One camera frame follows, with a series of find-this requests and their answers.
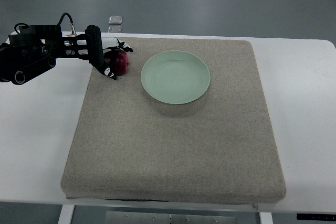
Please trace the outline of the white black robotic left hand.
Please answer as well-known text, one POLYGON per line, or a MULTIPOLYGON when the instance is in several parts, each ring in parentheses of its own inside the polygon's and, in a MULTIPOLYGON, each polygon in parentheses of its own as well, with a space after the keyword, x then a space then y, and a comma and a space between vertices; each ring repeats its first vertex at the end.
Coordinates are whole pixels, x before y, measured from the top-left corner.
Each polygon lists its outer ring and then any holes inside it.
POLYGON ((98 72, 110 79, 117 80, 114 70, 108 66, 104 59, 104 48, 100 28, 96 25, 89 25, 85 30, 85 40, 89 62, 98 72))

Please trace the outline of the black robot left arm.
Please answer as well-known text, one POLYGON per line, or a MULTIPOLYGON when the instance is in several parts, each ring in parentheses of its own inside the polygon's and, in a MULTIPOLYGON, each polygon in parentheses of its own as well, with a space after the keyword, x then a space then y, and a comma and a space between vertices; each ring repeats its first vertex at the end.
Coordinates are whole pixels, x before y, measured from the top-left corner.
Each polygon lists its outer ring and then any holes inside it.
POLYGON ((89 60, 78 41, 73 19, 63 13, 55 25, 18 23, 1 44, 1 82, 22 85, 56 66, 58 58, 89 60))

